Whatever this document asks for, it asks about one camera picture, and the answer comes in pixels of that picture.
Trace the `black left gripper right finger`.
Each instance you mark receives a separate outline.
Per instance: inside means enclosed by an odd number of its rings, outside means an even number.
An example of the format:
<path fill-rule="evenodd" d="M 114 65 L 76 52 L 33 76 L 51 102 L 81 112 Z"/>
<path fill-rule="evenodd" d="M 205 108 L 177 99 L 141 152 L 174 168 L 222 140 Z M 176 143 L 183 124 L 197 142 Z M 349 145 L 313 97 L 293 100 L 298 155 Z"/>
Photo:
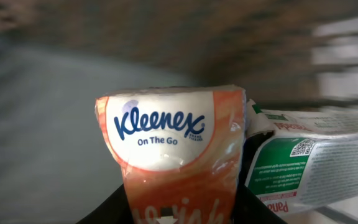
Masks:
<path fill-rule="evenodd" d="M 287 224 L 269 210 L 245 185 L 237 188 L 233 224 Z"/>

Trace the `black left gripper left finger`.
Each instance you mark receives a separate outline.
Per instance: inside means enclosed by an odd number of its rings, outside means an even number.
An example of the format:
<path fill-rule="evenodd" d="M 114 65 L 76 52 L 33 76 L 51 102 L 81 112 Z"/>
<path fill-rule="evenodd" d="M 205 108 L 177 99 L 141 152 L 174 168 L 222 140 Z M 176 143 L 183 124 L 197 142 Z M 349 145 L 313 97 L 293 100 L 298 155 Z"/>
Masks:
<path fill-rule="evenodd" d="M 124 185 L 76 224 L 129 224 L 129 202 Z"/>

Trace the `white green medicine box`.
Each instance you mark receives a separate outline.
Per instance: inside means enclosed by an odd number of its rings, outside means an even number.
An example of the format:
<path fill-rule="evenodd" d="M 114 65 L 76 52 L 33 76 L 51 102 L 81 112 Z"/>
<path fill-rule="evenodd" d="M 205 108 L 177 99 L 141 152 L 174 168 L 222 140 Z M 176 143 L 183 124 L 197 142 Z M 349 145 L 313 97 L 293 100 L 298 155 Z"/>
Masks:
<path fill-rule="evenodd" d="M 247 103 L 245 186 L 285 216 L 358 196 L 358 111 L 263 110 Z"/>

